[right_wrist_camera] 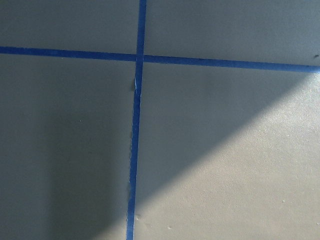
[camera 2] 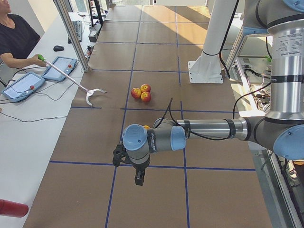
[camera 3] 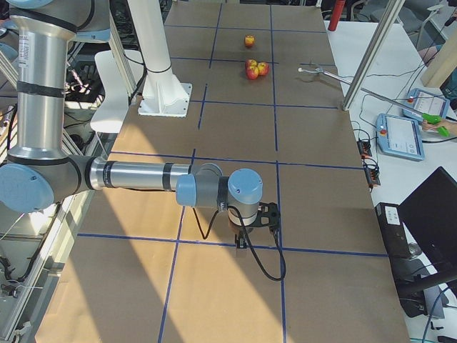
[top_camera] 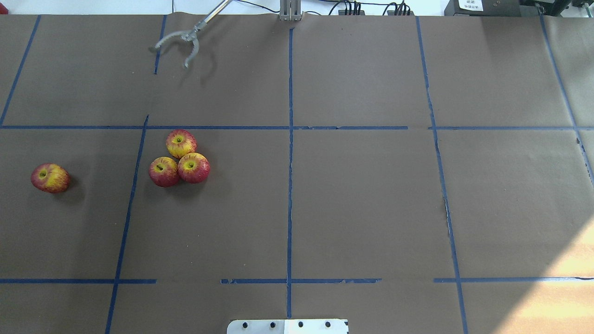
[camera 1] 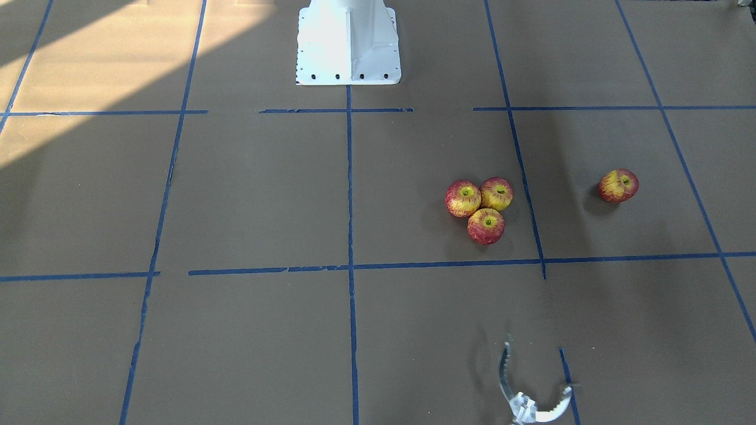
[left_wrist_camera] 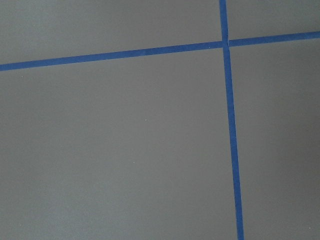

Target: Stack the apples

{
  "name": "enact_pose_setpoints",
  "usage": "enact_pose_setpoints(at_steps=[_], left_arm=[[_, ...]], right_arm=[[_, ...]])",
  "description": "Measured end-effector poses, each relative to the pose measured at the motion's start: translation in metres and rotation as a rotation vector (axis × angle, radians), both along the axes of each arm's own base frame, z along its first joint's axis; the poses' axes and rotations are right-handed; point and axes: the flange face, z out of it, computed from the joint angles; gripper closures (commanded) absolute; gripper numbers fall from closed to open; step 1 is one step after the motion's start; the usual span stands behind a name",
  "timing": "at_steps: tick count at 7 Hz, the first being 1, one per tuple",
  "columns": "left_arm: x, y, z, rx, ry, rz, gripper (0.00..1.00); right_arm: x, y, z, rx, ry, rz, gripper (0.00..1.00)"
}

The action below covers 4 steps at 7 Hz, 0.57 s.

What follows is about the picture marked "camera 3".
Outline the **person's hand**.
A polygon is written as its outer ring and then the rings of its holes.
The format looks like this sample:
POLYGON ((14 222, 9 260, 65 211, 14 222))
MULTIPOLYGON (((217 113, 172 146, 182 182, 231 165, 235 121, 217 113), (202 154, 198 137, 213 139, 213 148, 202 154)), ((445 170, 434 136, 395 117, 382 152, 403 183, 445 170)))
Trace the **person's hand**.
POLYGON ((438 131, 439 128, 441 127, 445 127, 449 133, 451 133, 452 131, 452 126, 453 126, 453 122, 452 121, 448 121, 448 120, 442 120, 436 124, 431 124, 427 121, 423 121, 422 122, 422 129, 424 131, 430 131, 430 130, 435 130, 435 131, 438 131))

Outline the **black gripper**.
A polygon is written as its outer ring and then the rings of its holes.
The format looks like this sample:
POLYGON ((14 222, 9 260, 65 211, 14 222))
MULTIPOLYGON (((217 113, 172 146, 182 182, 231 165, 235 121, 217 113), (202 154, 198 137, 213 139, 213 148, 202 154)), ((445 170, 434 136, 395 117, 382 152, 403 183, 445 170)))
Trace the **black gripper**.
POLYGON ((245 233, 246 232, 249 233, 251 231, 252 231, 252 229, 248 228, 246 230, 243 230, 241 226, 236 225, 236 224, 233 225, 233 233, 235 236, 234 239, 235 239, 237 249, 240 249, 240 248, 246 249, 248 247, 245 233))

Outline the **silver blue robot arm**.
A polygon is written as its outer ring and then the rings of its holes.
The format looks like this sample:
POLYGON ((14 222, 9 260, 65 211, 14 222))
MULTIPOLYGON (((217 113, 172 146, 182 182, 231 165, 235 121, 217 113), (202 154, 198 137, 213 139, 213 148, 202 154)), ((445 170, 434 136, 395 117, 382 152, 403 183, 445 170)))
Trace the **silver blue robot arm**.
POLYGON ((68 43, 78 33, 110 29, 107 1, 12 1, 19 28, 18 134, 1 168, 1 201, 35 212, 80 192, 103 188, 174 192, 185 207, 226 212, 236 243, 251 243, 260 227, 263 182, 251 169, 224 176, 215 164, 107 161, 62 149, 68 43))

